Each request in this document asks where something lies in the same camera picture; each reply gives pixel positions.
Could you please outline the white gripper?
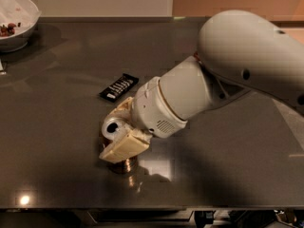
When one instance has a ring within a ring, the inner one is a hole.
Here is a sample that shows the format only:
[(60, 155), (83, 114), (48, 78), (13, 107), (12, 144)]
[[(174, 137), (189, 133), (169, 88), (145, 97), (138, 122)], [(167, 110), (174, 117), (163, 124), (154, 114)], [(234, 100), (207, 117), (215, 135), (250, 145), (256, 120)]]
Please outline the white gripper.
[(173, 112), (162, 96), (160, 77), (154, 77), (142, 85), (134, 98), (123, 100), (109, 115), (128, 122), (132, 120), (137, 127), (133, 128), (128, 124), (123, 126), (99, 155), (101, 160), (111, 163), (122, 162), (141, 154), (149, 147), (153, 135), (168, 138), (184, 129), (187, 124), (187, 121)]

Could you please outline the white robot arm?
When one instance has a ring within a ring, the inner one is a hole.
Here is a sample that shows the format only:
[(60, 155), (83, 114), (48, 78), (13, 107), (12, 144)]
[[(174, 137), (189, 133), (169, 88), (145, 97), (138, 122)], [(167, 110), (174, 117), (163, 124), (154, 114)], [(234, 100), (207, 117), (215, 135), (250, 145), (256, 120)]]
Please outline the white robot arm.
[(220, 12), (200, 29), (195, 55), (152, 78), (104, 118), (100, 157), (111, 163), (133, 158), (152, 138), (168, 138), (190, 118), (250, 91), (304, 114), (304, 45), (251, 12)]

